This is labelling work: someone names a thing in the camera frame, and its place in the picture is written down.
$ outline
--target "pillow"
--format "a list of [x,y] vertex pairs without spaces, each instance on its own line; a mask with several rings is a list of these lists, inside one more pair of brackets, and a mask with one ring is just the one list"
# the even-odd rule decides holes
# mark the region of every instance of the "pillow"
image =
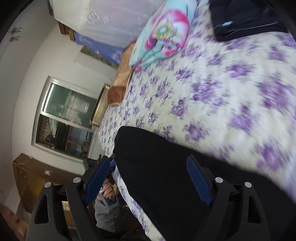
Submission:
[[133,69],[128,65],[135,42],[131,43],[121,54],[121,62],[115,79],[108,91],[108,106],[119,105],[123,101],[126,87],[133,75]]
[[167,0],[137,39],[130,66],[146,67],[180,51],[197,7],[196,0]]

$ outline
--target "brown blanket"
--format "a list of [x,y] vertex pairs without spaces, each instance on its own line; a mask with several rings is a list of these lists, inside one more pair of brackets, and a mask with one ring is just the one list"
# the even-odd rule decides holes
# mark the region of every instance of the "brown blanket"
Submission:
[[120,65],[108,92],[108,106],[119,105],[124,99],[128,83],[133,76],[133,69],[128,64],[134,46],[135,42],[131,43],[121,55]]

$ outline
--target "blue gripper pad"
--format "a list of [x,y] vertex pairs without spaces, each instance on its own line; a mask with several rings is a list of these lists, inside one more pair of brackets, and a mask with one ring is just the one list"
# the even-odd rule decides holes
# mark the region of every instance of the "blue gripper pad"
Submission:
[[85,198],[84,203],[89,205],[91,202],[96,200],[96,197],[110,171],[110,159],[105,157],[98,169],[96,170],[95,174],[92,176],[90,181],[88,182],[87,186],[85,187]]
[[211,205],[213,202],[213,198],[211,197],[211,188],[191,156],[187,158],[186,167],[200,199],[208,206]]

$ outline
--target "window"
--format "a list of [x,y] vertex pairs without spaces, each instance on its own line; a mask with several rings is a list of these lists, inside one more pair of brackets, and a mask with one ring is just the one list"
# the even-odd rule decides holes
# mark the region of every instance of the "window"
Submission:
[[32,145],[69,159],[87,156],[98,94],[48,77],[35,115]]

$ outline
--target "floral bed sheet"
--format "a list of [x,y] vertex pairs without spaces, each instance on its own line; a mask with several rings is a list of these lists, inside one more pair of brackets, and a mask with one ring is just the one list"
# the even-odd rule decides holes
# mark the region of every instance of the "floral bed sheet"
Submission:
[[[296,201],[296,42],[278,32],[216,42],[202,0],[186,47],[135,72],[123,104],[106,110],[98,135],[107,155],[121,126],[261,173]],[[113,177],[147,236],[164,240],[117,169]]]

